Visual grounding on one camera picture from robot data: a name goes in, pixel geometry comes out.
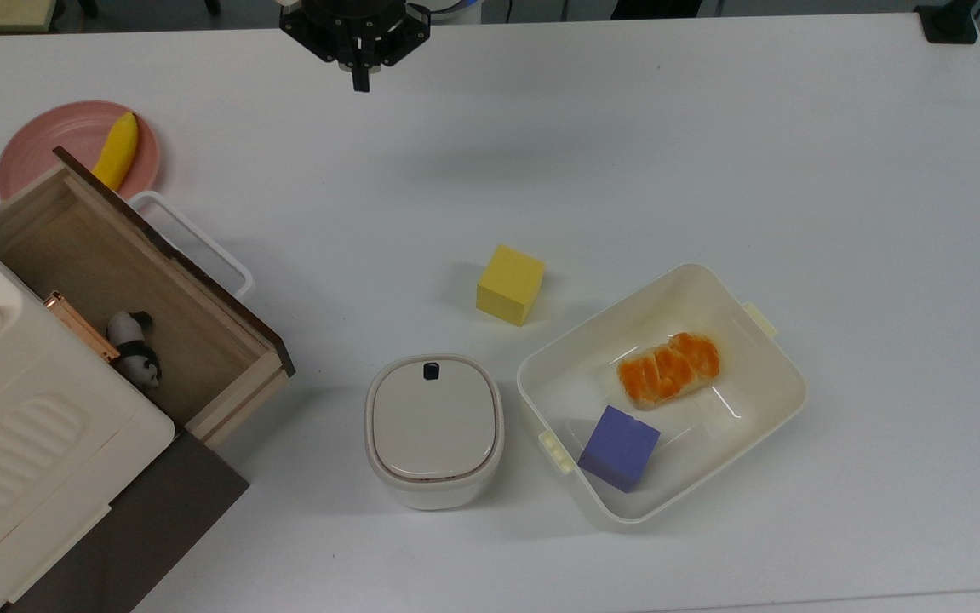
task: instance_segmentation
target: yellow banana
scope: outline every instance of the yellow banana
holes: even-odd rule
[[[130,164],[135,160],[138,151],[138,120],[135,114],[125,112],[112,125],[104,140],[104,151],[100,152],[100,160],[92,169],[92,174],[104,182],[112,190],[118,190],[127,177]]]

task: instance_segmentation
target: panda figurine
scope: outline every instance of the panda figurine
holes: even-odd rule
[[[146,345],[146,331],[152,329],[152,318],[146,311],[120,311],[107,322],[107,339],[119,350],[112,360],[115,370],[142,392],[160,384],[160,362],[152,347]]]

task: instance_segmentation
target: blue cube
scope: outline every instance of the blue cube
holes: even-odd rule
[[[641,480],[660,431],[607,406],[576,464],[622,492]]]

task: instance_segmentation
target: wooden box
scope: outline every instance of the wooden box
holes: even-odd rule
[[[0,261],[39,299],[60,292],[97,330],[120,311],[150,313],[146,342],[163,379],[146,395],[213,447],[294,373],[282,338],[73,156],[54,152],[58,167],[0,205]]]

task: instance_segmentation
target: white plastic container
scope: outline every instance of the white plastic container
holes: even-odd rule
[[[618,360],[680,331],[713,339],[722,361],[719,376],[711,387],[637,411],[617,379]],[[637,526],[747,453],[804,406],[804,376],[772,334],[761,314],[740,306],[710,269],[680,266],[522,362],[517,385],[524,429],[595,527]],[[607,404],[661,432],[630,493],[576,469]]]
[[[111,511],[174,433],[0,263],[0,608]]]
[[[490,483],[504,445],[501,393],[470,358],[401,358],[372,381],[365,451],[404,505],[432,511],[467,504]]]

